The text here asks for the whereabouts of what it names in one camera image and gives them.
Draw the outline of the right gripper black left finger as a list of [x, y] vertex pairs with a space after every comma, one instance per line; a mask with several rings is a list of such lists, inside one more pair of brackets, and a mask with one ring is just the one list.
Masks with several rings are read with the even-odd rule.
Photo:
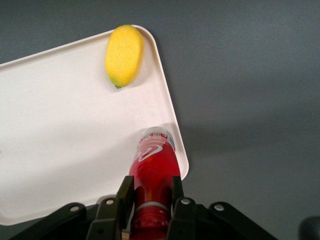
[[91, 222], [87, 240], [121, 240], [134, 205], [134, 177], [125, 176], [116, 195], [103, 198]]

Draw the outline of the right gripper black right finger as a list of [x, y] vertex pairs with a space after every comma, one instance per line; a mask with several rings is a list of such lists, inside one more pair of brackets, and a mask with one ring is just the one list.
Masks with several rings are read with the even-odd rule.
[[172, 177], [172, 215], [167, 240], [196, 239], [196, 203], [185, 197], [180, 176]]

